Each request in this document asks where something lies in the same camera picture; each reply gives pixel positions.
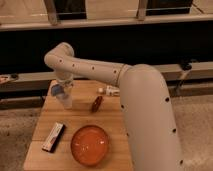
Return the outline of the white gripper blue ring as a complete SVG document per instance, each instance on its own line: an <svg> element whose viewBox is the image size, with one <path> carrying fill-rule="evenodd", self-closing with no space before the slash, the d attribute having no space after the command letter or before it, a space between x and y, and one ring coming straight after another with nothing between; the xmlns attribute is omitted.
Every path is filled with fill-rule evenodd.
<svg viewBox="0 0 213 171"><path fill-rule="evenodd" d="M60 85L59 83L54 84L51 87L51 95L55 97L64 107L64 109L72 108L72 90L73 84Z"/></svg>

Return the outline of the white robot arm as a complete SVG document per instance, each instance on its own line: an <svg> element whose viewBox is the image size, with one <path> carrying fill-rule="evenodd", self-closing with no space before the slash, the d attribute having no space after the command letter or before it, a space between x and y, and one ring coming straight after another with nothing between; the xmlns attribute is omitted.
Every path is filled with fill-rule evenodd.
<svg viewBox="0 0 213 171"><path fill-rule="evenodd" d="M61 84L76 74L120 89L134 171L184 171L170 95L159 70L146 64L80 59L65 42L46 53L44 62Z"/></svg>

